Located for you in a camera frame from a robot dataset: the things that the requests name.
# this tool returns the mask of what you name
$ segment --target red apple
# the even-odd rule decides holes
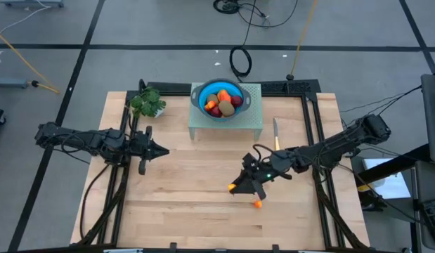
[[[218,106],[216,106],[215,108],[212,108],[209,113],[212,117],[221,117],[222,116],[222,112],[220,111]]]
[[[234,108],[240,107],[244,101],[240,96],[232,96],[231,97],[231,104],[234,106]]]

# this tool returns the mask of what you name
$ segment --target orange object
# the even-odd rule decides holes
[[[228,94],[226,90],[220,90],[217,93],[217,98],[219,99],[220,102],[226,100],[231,103],[231,96],[230,94]]]
[[[257,200],[257,201],[254,202],[253,205],[256,208],[261,208],[262,207],[262,201],[261,200]]]
[[[204,110],[209,112],[210,110],[212,110],[212,108],[215,108],[217,106],[217,103],[214,101],[209,101],[208,104],[206,104],[204,106]]]
[[[236,185],[234,183],[232,183],[228,186],[228,190],[232,190],[232,189],[234,189],[234,187],[236,187]]]

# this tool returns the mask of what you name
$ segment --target blue colander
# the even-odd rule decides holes
[[[211,94],[217,94],[220,90],[225,89],[230,96],[240,96],[242,98],[242,105],[238,108],[236,108],[236,111],[233,115],[230,117],[212,117],[206,110],[204,110],[204,106],[206,105],[206,99]],[[230,120],[236,116],[238,116],[239,113],[245,111],[250,107],[251,98],[250,93],[248,91],[244,90],[239,84],[236,84],[235,82],[232,82],[227,79],[213,79],[211,81],[208,81],[200,86],[197,86],[194,88],[192,93],[190,94],[190,102],[200,109],[200,111],[216,120],[216,121],[227,121]]]

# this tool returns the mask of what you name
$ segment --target colander handle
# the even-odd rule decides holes
[[[242,95],[244,96],[244,103],[240,106],[240,112],[243,112],[250,107],[250,104],[252,104],[252,97],[250,96],[250,93],[244,88],[241,88],[240,90],[242,92]]]
[[[190,102],[192,105],[200,109],[200,105],[198,104],[198,95],[200,95],[200,92],[202,92],[204,86],[199,85],[195,87],[192,92],[190,93]]]

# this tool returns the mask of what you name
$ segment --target white wire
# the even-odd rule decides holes
[[[22,19],[22,20],[19,20],[19,21],[15,22],[15,23],[12,23],[11,25],[9,25],[9,26],[3,28],[2,30],[0,30],[0,34],[1,34],[2,32],[4,32],[6,29],[8,29],[9,27],[12,27],[12,26],[17,25],[17,24],[19,24],[19,23],[21,23],[21,22],[26,21],[27,19],[31,18],[34,14],[38,13],[39,11],[43,11],[43,10],[46,10],[46,9],[48,9],[48,8],[51,8],[51,6],[47,6],[47,5],[43,4],[43,3],[41,3],[40,0],[36,0],[36,1],[37,1],[37,2],[38,2],[38,3],[39,3],[43,8],[41,8],[41,9],[39,9],[39,10],[37,10],[37,11],[34,11],[33,13],[29,14],[26,18],[24,18],[24,19]]]

